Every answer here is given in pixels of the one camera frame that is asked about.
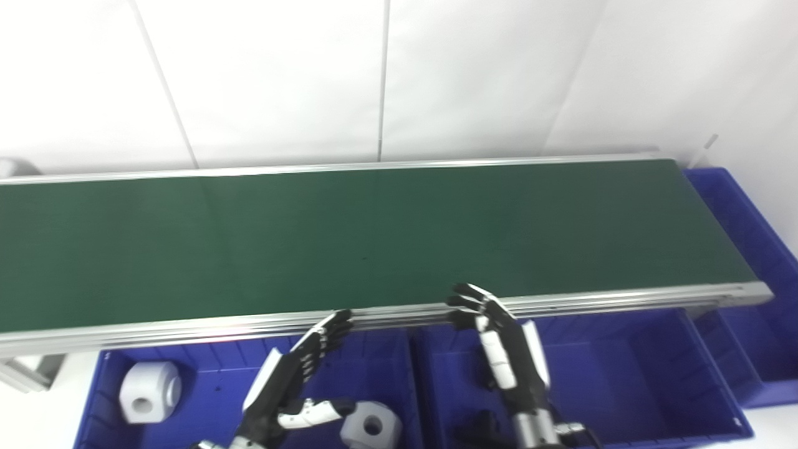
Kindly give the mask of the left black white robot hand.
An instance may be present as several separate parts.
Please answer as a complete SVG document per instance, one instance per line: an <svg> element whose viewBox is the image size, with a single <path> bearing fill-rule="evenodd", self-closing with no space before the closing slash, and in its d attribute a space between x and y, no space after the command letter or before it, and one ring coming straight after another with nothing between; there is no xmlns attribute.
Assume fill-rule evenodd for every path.
<svg viewBox="0 0 798 449"><path fill-rule="evenodd" d="M272 349L243 402L243 418L231 447L277 448L290 431L342 420L354 413L357 406L350 398L301 398L303 387L322 359L341 347L352 327L352 311L336 310L314 324L288 352Z"/></svg>

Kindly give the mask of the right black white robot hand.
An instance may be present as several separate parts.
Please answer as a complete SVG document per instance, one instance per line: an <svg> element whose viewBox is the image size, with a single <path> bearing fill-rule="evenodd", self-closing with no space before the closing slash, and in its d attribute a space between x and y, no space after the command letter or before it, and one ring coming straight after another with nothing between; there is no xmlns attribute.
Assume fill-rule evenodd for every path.
<svg viewBox="0 0 798 449"><path fill-rule="evenodd" d="M550 412L546 380L536 364L533 346L542 354L539 339L531 338L529 324L522 325L493 293L474 284L453 286L447 320L456 330L474 329L496 387L511 415Z"/></svg>

